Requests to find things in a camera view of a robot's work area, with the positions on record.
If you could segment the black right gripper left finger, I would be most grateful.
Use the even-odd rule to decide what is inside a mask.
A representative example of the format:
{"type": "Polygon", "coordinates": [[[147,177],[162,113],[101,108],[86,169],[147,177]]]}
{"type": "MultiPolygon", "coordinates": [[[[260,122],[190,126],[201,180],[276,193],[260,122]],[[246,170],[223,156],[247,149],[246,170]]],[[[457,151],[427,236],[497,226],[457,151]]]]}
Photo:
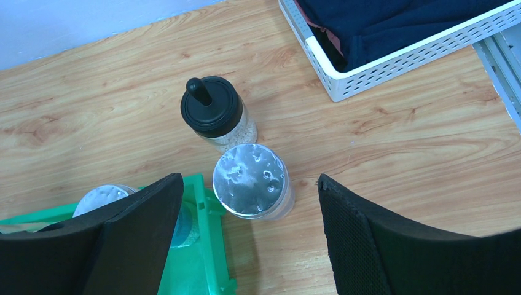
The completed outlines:
{"type": "Polygon", "coordinates": [[[37,232],[1,235],[2,294],[156,294],[184,192],[172,173],[37,232]]]}

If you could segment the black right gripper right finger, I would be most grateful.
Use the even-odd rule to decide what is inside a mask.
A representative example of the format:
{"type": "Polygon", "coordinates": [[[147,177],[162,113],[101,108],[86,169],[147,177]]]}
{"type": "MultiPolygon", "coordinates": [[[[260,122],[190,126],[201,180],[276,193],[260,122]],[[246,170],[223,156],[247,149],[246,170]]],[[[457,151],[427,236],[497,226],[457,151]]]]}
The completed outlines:
{"type": "Polygon", "coordinates": [[[322,174],[318,194],[339,294],[519,294],[520,231],[458,234],[403,217],[322,174]]]}

